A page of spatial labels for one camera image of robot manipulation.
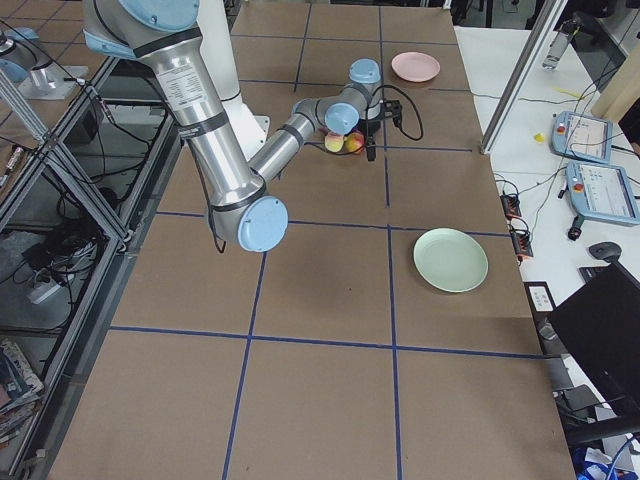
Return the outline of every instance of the computer mouse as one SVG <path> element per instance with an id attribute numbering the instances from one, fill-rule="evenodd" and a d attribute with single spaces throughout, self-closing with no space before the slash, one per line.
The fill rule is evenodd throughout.
<path id="1" fill-rule="evenodd" d="M 600 242 L 589 247 L 589 253 L 593 258 L 604 260 L 607 263 L 616 261 L 622 255 L 622 248 L 614 242 Z"/>

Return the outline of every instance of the white plate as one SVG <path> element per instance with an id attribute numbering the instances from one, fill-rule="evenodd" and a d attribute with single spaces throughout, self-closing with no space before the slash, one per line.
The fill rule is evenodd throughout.
<path id="1" fill-rule="evenodd" d="M 404 52 L 393 57 L 391 68 L 400 78 L 409 82 L 426 82 L 440 73 L 440 63 L 431 55 Z"/>
<path id="2" fill-rule="evenodd" d="M 480 244 L 451 228 L 423 234 L 413 247 L 413 261 L 427 282 L 446 292 L 473 290 L 489 271 L 489 261 Z"/>

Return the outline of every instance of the blue control panel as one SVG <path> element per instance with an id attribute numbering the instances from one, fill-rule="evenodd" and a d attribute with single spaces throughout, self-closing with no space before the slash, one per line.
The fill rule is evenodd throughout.
<path id="1" fill-rule="evenodd" d="M 551 148 L 563 157 L 608 164 L 612 132 L 613 124 L 608 120 L 562 112 L 553 125 Z"/>
<path id="2" fill-rule="evenodd" d="M 640 225 L 640 211 L 624 168 L 571 160 L 566 174 L 578 215 L 618 225 Z"/>

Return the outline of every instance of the computer monitor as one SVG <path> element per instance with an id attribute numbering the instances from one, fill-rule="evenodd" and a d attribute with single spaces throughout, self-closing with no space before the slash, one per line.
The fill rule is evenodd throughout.
<path id="1" fill-rule="evenodd" d="M 640 282 L 614 262 L 548 317 L 618 416 L 640 412 Z"/>

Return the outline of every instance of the white sticker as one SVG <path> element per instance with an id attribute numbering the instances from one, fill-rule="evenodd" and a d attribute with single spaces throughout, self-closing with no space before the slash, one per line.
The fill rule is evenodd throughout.
<path id="1" fill-rule="evenodd" d="M 551 300 L 544 287 L 529 287 L 529 293 L 531 294 L 533 306 L 536 307 L 536 312 L 553 311 L 553 305 L 551 305 Z"/>
<path id="2" fill-rule="evenodd" d="M 200 77 L 189 63 L 159 74 L 158 82 L 174 111 L 189 108 L 207 100 Z"/>

